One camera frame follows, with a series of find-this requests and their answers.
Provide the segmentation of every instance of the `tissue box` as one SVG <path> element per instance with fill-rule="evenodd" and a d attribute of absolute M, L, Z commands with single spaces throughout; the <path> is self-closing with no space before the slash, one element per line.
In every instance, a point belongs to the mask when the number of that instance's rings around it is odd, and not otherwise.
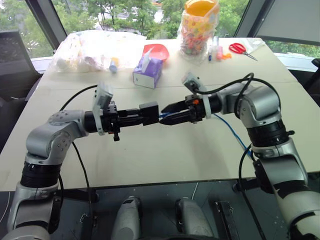
<path fill-rule="evenodd" d="M 133 71 L 133 82 L 136 85 L 154 89 L 162 73 L 163 61 L 150 57 L 147 66 L 143 66 L 144 57 Z"/>

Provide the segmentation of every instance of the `white table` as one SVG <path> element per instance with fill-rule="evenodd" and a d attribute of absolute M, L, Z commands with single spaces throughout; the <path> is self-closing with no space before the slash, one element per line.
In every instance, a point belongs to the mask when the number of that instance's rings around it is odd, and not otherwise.
<path fill-rule="evenodd" d="M 235 41 L 239 39 L 220 39 L 226 52 L 228 45 Z M 0 191 L 13 191 L 21 178 L 29 132 L 45 123 L 78 90 L 103 80 L 115 87 L 113 99 L 119 110 L 138 108 L 139 104 L 152 101 L 157 101 L 161 110 L 190 94 L 181 84 L 186 71 L 198 75 L 208 89 L 242 78 L 249 72 L 270 82 L 280 95 L 282 119 L 287 130 L 296 132 L 293 139 L 306 170 L 320 170 L 317 161 L 320 155 L 320 109 L 267 46 L 252 53 L 258 62 L 233 54 L 232 59 L 213 63 L 204 61 L 197 66 L 181 58 L 176 40 L 147 42 L 162 43 L 170 53 L 156 89 L 134 85 L 131 69 L 116 75 L 47 70 L 0 155 Z M 93 89 L 74 99 L 67 109 L 90 111 L 92 98 Z M 247 130 L 241 121 L 233 114 L 223 117 L 248 144 Z M 120 141 L 114 142 L 110 135 L 93 133 L 75 141 L 92 187 L 238 178 L 243 150 L 227 126 L 216 117 L 198 124 L 125 127 L 119 136 Z M 244 161 L 242 172 L 244 178 L 255 176 L 250 160 Z M 61 175 L 66 189 L 86 186 L 72 147 L 63 162 Z"/>

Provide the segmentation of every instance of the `scissors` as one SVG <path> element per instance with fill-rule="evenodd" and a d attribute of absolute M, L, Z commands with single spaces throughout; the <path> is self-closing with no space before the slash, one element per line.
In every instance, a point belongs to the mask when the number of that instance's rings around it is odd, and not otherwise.
<path fill-rule="evenodd" d="M 254 56 L 252 56 L 251 54 L 247 53 L 247 50 L 245 48 L 245 46 L 243 46 L 241 43 L 233 43 L 229 46 L 229 50 L 231 52 L 234 52 L 236 54 L 244 54 L 247 55 L 249 58 L 258 61 Z"/>

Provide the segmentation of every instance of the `black cable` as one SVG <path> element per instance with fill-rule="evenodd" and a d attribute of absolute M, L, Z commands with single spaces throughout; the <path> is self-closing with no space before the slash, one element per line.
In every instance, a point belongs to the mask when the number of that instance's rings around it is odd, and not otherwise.
<path fill-rule="evenodd" d="M 79 94 L 89 90 L 89 89 L 93 89 L 93 88 L 96 88 L 98 85 L 92 85 L 92 86 L 88 86 L 80 91 L 78 91 L 76 94 L 74 94 L 72 97 L 69 98 L 68 101 L 65 102 L 65 104 L 60 108 L 59 111 L 62 111 L 66 108 L 66 106 L 76 97 L 78 96 Z M 86 187 L 87 187 L 87 192 L 88 192 L 88 202 L 89 202 L 89 209 L 90 209 L 90 216 L 93 217 L 93 211 L 92 211 L 92 203 L 91 203 L 91 189 L 90 189 L 90 185 L 89 185 L 89 180 L 88 180 L 88 176 L 87 176 L 87 171 L 86 171 L 86 168 L 82 162 L 82 159 L 81 159 L 81 156 L 80 156 L 80 153 L 78 151 L 78 148 L 76 146 L 76 144 L 74 142 L 72 142 L 72 145 L 76 151 L 76 154 L 79 158 L 79 161 L 80 161 L 80 164 L 82 166 L 82 170 L 83 170 L 83 173 L 84 173 L 84 177 L 85 177 L 85 181 L 86 181 Z M 61 195 L 60 195 L 60 208 L 62 208 L 62 205 L 64 203 L 64 182 L 62 180 L 62 177 L 61 175 L 59 174 L 59 177 L 58 177 L 58 180 L 59 180 L 59 184 L 60 184 L 60 190 L 61 190 Z"/>
<path fill-rule="evenodd" d="M 225 84 L 225 85 L 223 85 L 223 86 L 221 86 L 219 88 L 216 88 L 216 89 L 213 89 L 213 90 L 210 90 L 210 91 L 200 91 L 198 89 L 194 89 L 194 92 L 197 93 L 197 94 L 202 94 L 202 95 L 214 94 L 214 93 L 217 93 L 217 92 L 219 92 L 219 91 L 221 91 L 221 90 L 223 90 L 223 89 L 225 89 L 225 88 L 227 88 L 227 87 L 229 87 L 229 86 L 231 86 L 233 84 L 242 83 L 243 81 L 247 81 L 247 79 L 241 78 L 241 79 L 238 79 L 238 80 L 235 80 L 235 81 L 231 81 L 231 82 L 229 82 L 229 83 L 227 83 L 227 84 Z M 259 78 L 254 78 L 254 77 L 251 79 L 251 81 L 252 82 L 262 83 L 262 84 L 268 86 L 269 88 L 271 88 L 279 98 L 279 107 L 281 109 L 281 101 L 280 101 L 279 94 L 278 94 L 277 90 L 270 83 L 268 83 L 265 80 L 262 80 L 262 79 L 259 79 Z"/>
<path fill-rule="evenodd" d="M 59 184 L 60 184 L 60 209 L 62 208 L 62 205 L 64 203 L 64 182 L 62 181 L 62 177 L 59 173 L 59 176 L 58 176 L 58 180 L 59 180 Z"/>
<path fill-rule="evenodd" d="M 92 85 L 92 86 L 88 86 L 80 91 L 78 91 L 75 95 L 73 95 L 72 97 L 70 97 L 70 99 L 68 101 L 66 101 L 66 103 L 61 107 L 61 109 L 59 111 L 62 111 L 66 108 L 66 106 L 79 94 L 82 94 L 83 92 L 89 90 L 89 89 L 93 89 L 96 88 L 98 85 Z"/>
<path fill-rule="evenodd" d="M 250 204 L 250 202 L 249 202 L 249 199 L 247 198 L 247 195 L 246 195 L 246 192 L 245 192 L 245 190 L 244 190 L 244 188 L 243 188 L 243 182 L 242 182 L 242 164 L 243 164 L 243 162 L 244 162 L 244 159 L 245 159 L 245 156 L 247 155 L 247 153 L 249 152 L 249 150 L 250 150 L 250 148 L 251 148 L 251 144 L 245 149 L 245 151 L 244 151 L 244 153 L 242 154 L 242 156 L 241 156 L 241 160 L 240 160 L 240 163 L 239 163 L 239 188 L 240 188 L 240 191 L 241 191 L 241 193 L 242 193 L 242 196 L 243 196 L 243 198 L 244 198 L 244 200 L 245 200 L 245 203 L 246 203 L 246 205 L 248 206 L 248 208 L 249 208 L 249 210 L 250 210 L 250 213 L 251 213 L 251 215 L 252 215 L 252 218 L 253 218 L 253 220 L 254 220 L 254 223 L 255 223 L 255 225 L 256 225 L 256 228 L 258 229 L 258 231 L 259 231 L 259 234 L 260 234 L 260 236 L 261 236 L 261 239 L 262 240 L 267 240 L 266 239 L 266 236 L 265 236 L 265 234 L 264 234 L 264 232 L 263 232 L 263 230 L 262 230 L 262 228 L 261 228 L 261 225 L 260 225 L 260 223 L 259 223 L 259 221 L 258 221 L 258 218 L 257 218 L 257 216 L 256 216 L 256 214 L 255 214 L 255 211 L 254 211 L 254 209 L 252 208 L 252 206 L 251 206 L 251 204 Z"/>
<path fill-rule="evenodd" d="M 254 73 L 253 72 L 250 72 L 248 75 L 246 75 L 243 80 L 247 80 L 246 84 L 244 85 L 244 87 L 241 89 L 240 93 L 238 94 L 238 96 L 236 97 L 235 99 L 235 102 L 234 102 L 234 109 L 233 109 L 233 112 L 234 112 L 234 115 L 240 119 L 240 116 L 239 116 L 239 113 L 238 113 L 238 106 L 239 106 L 239 101 L 240 99 L 242 98 L 242 96 L 244 95 L 244 92 L 245 90 L 248 88 L 249 84 L 251 83 L 252 79 L 254 77 Z"/>
<path fill-rule="evenodd" d="M 251 157 L 252 161 L 254 161 L 254 162 L 256 161 L 255 157 L 254 157 L 254 151 L 251 151 L 250 157 Z"/>
<path fill-rule="evenodd" d="M 78 158 L 79 158 L 79 161 L 80 161 L 80 164 L 81 164 L 81 167 L 82 167 L 82 170 L 83 170 L 83 173 L 84 173 L 84 177 L 85 177 L 85 182 L 86 182 L 86 190 L 88 192 L 88 202 L 89 202 L 89 213 L 90 213 L 90 217 L 93 217 L 93 211 L 92 211 L 92 203 L 91 203 L 91 189 L 90 189 L 90 185 L 89 185 L 89 180 L 88 180 L 88 176 L 87 176 L 87 171 L 86 171 L 86 168 L 85 168 L 85 165 L 84 163 L 82 162 L 82 159 L 81 159 L 81 156 L 80 156 L 80 153 L 79 153 L 79 150 L 76 146 L 76 144 L 74 142 L 72 142 L 72 145 L 76 151 L 76 154 L 78 155 Z"/>

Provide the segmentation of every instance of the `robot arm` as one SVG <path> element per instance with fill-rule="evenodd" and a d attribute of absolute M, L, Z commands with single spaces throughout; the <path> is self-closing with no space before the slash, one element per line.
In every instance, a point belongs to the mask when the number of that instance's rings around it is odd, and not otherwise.
<path fill-rule="evenodd" d="M 89 133 L 114 134 L 120 128 L 159 122 L 156 102 L 139 109 L 117 110 L 110 89 L 98 86 L 93 111 L 63 110 L 35 128 L 26 140 L 27 154 L 20 182 L 16 186 L 3 240 L 49 240 L 60 219 L 60 198 L 56 197 L 58 176 L 71 143 Z"/>
<path fill-rule="evenodd" d="M 235 83 L 205 96 L 197 94 L 206 90 L 191 73 L 182 81 L 193 94 L 165 107 L 162 112 L 169 114 L 160 123 L 197 123 L 210 118 L 211 113 L 230 114 L 236 110 L 247 129 L 254 155 L 259 158 L 253 164 L 256 177 L 262 190 L 275 194 L 291 239 L 320 238 L 320 194 L 307 186 L 306 170 L 289 137 L 294 132 L 286 131 L 281 118 L 278 95 L 267 86 L 259 86 L 248 87 L 238 98 L 245 84 Z"/>

